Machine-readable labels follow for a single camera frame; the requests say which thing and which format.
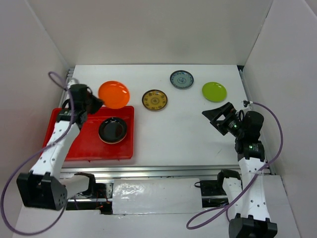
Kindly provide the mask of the black plate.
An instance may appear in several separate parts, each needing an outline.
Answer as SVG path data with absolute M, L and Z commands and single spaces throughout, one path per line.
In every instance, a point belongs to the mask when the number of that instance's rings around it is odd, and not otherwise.
M 98 133 L 104 143 L 119 143 L 127 134 L 127 124 L 121 118 L 111 117 L 101 123 Z

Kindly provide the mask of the yellow patterned plate dark rim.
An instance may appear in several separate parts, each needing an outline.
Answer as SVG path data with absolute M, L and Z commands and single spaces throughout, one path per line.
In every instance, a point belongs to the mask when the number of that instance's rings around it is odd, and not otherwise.
M 142 96 L 143 106 L 152 112 L 163 110 L 168 103 L 167 95 L 158 89 L 152 89 L 145 92 Z

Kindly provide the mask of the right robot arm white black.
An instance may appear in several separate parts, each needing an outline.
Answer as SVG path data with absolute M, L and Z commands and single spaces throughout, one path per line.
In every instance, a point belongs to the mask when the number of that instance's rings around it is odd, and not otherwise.
M 235 151 L 241 172 L 221 170 L 216 190 L 228 197 L 231 238 L 273 238 L 277 224 L 273 223 L 266 205 L 261 168 L 266 164 L 260 130 L 264 117 L 254 111 L 238 113 L 231 103 L 203 111 L 202 114 L 222 135 L 235 137 Z

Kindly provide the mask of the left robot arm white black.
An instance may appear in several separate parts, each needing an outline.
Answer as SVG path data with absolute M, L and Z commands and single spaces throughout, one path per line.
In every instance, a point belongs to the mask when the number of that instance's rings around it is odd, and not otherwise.
M 94 175 L 76 173 L 60 181 L 60 172 L 74 140 L 79 135 L 89 114 L 95 114 L 103 105 L 85 84 L 73 84 L 68 108 L 63 108 L 56 117 L 54 129 L 40 157 L 29 173 L 20 173 L 16 183 L 24 206 L 49 210 L 62 209 L 67 200 L 78 193 L 94 197 L 98 186 Z

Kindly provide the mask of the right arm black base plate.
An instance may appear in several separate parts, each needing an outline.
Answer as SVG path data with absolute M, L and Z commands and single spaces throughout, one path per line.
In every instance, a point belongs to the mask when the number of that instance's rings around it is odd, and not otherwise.
M 222 186 L 218 184 L 216 180 L 201 180 L 194 184 L 201 190 L 203 198 L 227 198 L 227 193 L 223 190 Z M 231 179 L 228 184 L 229 195 L 233 198 L 237 197 L 242 192 L 242 182 L 237 179 Z

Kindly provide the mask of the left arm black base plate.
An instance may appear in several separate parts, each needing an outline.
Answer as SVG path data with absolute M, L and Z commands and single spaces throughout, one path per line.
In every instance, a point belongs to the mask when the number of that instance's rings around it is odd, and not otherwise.
M 113 194 L 113 183 L 96 183 L 92 191 L 81 192 L 81 195 L 91 199 L 105 199 L 106 201 L 110 201 L 112 199 Z

